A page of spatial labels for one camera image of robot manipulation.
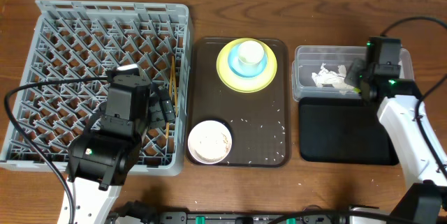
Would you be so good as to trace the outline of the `wooden chopstick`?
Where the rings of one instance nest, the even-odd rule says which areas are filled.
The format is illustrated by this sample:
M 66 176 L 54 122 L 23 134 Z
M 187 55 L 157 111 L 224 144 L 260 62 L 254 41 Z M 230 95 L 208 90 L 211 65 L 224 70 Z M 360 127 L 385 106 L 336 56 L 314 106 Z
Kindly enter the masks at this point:
M 170 81 L 169 81 L 169 85 L 168 85 L 168 92 L 169 92 L 169 96 L 170 99 L 172 100 L 172 87 L 173 87 L 173 79 L 174 79 L 174 74 L 175 74 L 175 57 L 172 55 L 171 56 L 171 67 L 170 67 Z M 169 130 L 170 130 L 170 123 L 167 122 L 166 123 L 166 140 L 168 140 L 169 138 Z
M 175 114 L 178 115 L 178 100 L 177 100 L 177 77 L 176 77 L 176 60 L 175 60 L 175 74 L 173 79 L 173 92 L 174 92 L 174 102 L 175 102 Z

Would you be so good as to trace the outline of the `white tissue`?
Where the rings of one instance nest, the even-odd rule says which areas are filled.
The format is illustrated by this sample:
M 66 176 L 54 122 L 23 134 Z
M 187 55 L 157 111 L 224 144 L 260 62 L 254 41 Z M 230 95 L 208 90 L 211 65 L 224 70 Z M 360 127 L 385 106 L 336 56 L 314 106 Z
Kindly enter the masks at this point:
M 345 90 L 353 91 L 355 88 L 344 81 L 346 77 L 346 67 L 344 65 L 338 65 L 337 68 L 337 72 L 328 70 L 325 67 L 325 63 L 322 63 L 320 71 L 318 73 L 312 73 L 312 80 L 316 87 L 332 87 L 339 89 L 343 94 L 345 93 Z

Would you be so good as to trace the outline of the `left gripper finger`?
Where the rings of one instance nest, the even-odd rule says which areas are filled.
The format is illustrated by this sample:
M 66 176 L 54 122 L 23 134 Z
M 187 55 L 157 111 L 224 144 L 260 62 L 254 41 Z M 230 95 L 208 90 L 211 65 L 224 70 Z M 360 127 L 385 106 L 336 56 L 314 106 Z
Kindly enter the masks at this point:
M 166 123 L 173 123 L 175 121 L 175 108 L 172 99 L 170 98 L 167 89 L 159 90 L 159 103 L 161 112 Z
M 161 99 L 156 94 L 149 98 L 149 129 L 162 128 L 164 126 L 164 117 L 160 106 L 160 100 Z

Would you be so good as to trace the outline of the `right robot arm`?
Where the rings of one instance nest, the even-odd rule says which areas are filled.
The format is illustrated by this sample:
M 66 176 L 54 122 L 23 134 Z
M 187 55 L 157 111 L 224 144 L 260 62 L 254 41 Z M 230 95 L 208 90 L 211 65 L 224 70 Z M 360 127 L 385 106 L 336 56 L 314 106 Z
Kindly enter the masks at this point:
M 400 77 L 401 51 L 397 38 L 371 37 L 366 57 L 356 59 L 345 77 L 365 102 L 377 106 L 379 123 L 393 144 L 408 188 L 389 215 L 362 217 L 385 223 L 435 223 L 446 208 L 446 152 L 427 118 L 425 94 L 414 80 Z

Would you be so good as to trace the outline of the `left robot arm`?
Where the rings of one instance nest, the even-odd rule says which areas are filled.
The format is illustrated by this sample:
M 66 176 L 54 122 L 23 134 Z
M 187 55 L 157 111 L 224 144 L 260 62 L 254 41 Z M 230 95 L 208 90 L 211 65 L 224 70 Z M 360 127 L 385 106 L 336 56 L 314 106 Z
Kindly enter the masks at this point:
M 68 192 L 59 223 L 104 223 L 131 168 L 140 157 L 147 131 L 175 122 L 167 90 L 131 64 L 109 70 L 108 95 L 68 147 Z

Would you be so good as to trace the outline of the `white bowl with food residue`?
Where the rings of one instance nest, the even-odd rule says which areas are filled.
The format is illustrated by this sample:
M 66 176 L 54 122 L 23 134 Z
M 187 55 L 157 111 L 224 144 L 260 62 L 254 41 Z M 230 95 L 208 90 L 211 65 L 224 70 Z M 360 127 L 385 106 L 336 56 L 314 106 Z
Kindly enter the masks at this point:
M 215 120 L 196 124 L 190 131 L 187 146 L 192 158 L 205 165 L 223 161 L 230 153 L 233 143 L 228 127 Z

